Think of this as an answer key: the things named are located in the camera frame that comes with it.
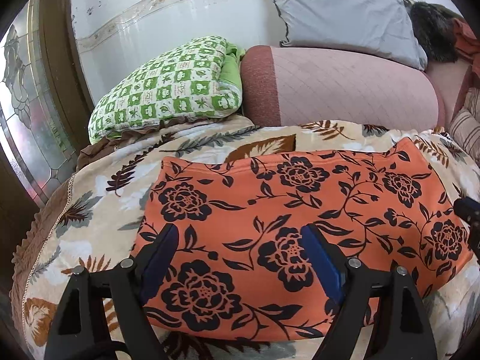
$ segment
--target black furry object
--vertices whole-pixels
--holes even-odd
[[[453,16],[437,5],[416,2],[407,7],[413,25],[413,33],[427,54],[428,60],[455,62],[455,34]]]

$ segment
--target green and white pillow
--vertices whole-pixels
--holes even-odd
[[[91,143],[122,131],[222,118],[242,104],[239,62],[244,51],[219,36],[194,39],[135,69],[97,104]]]

